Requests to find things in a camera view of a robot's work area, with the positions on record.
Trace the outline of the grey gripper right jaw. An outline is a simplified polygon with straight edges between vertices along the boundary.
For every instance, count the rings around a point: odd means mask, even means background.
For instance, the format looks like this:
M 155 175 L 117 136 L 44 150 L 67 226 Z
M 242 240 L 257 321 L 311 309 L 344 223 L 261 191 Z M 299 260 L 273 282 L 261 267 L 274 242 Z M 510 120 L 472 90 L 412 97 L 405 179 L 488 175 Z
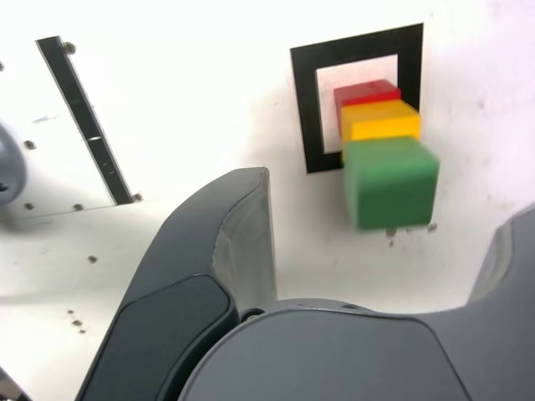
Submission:
M 499 227 L 466 305 L 286 307 L 227 334 L 183 400 L 531 400 L 534 211 Z

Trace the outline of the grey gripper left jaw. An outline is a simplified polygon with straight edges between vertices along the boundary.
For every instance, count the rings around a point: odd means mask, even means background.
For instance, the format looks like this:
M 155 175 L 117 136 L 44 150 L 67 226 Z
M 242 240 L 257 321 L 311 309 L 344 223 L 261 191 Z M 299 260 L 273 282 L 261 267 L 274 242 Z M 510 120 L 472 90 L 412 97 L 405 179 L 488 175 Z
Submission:
M 241 313 L 277 298 L 267 168 L 233 170 L 164 221 L 126 290 L 80 400 L 176 400 Z

